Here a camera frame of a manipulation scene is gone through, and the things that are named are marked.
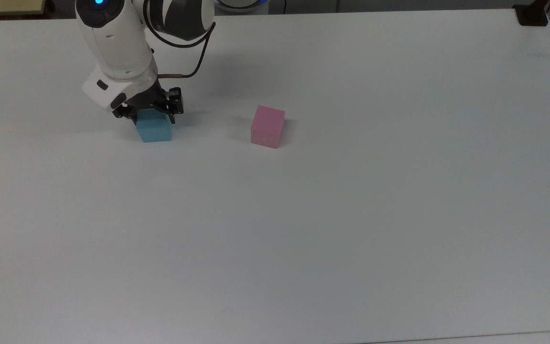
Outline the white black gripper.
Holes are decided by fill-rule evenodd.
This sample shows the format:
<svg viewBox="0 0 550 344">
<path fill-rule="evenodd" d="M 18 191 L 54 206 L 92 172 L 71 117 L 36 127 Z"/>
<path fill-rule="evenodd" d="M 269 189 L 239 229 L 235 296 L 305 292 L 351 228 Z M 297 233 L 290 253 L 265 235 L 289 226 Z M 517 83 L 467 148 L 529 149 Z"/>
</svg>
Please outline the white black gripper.
<svg viewBox="0 0 550 344">
<path fill-rule="evenodd" d="M 182 90 L 174 87 L 164 91 L 158 71 L 155 65 L 149 65 L 138 76 L 115 80 L 97 65 L 81 89 L 100 109 L 118 119 L 129 119 L 134 126 L 137 113 L 148 109 L 165 113 L 170 123 L 175 124 L 176 116 L 185 113 Z"/>
</svg>

